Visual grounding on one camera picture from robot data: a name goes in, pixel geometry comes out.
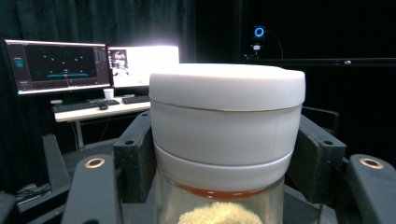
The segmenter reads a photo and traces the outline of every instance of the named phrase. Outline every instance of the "white desk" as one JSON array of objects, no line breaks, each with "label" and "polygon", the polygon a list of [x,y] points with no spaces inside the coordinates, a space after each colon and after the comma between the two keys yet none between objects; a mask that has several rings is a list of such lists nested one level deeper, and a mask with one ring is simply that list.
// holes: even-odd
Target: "white desk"
[{"label": "white desk", "polygon": [[119,101],[119,105],[110,105],[107,110],[100,110],[99,107],[82,109],[82,110],[74,110],[68,112],[55,113],[56,122],[74,122],[76,125],[77,139],[78,139],[78,147],[84,148],[84,141],[82,138],[80,121],[84,119],[97,119],[101,117],[109,117],[120,114],[128,114],[134,112],[140,112],[150,109],[150,103],[137,103],[137,104],[128,104],[125,105],[121,98],[115,98],[115,100]]}]

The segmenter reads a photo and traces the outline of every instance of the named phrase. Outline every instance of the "monitor screen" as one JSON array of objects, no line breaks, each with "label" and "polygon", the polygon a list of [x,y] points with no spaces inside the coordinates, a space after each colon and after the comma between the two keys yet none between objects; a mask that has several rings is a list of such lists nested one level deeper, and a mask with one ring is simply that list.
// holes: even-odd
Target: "monitor screen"
[{"label": "monitor screen", "polygon": [[149,85],[152,69],[179,63],[178,47],[109,47],[108,60],[114,88]]},{"label": "monitor screen", "polygon": [[110,86],[105,44],[6,40],[18,95]]}]

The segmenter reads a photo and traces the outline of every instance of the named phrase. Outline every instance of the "black curtain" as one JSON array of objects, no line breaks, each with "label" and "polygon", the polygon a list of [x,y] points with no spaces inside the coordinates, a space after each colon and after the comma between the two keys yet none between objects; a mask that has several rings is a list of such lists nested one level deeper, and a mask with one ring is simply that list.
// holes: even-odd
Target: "black curtain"
[{"label": "black curtain", "polygon": [[4,39],[179,46],[195,62],[192,0],[2,0],[0,2],[0,189],[47,181],[41,136],[57,124],[48,96],[20,97]]}]

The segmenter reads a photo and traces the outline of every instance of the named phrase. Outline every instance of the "clear glass container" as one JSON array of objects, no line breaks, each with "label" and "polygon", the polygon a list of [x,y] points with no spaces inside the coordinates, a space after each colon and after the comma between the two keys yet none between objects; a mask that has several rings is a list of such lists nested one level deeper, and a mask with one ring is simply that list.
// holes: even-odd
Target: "clear glass container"
[{"label": "clear glass container", "polygon": [[243,192],[184,186],[172,180],[161,168],[157,169],[155,179],[155,223],[283,222],[283,177],[265,189]]}]

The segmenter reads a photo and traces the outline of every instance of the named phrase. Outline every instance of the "sponge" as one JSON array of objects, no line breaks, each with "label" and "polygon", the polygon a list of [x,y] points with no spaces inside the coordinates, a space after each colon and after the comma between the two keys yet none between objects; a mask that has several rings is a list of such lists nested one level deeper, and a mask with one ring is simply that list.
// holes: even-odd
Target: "sponge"
[{"label": "sponge", "polygon": [[178,224],[262,224],[260,218],[237,203],[212,203],[180,216]]}]

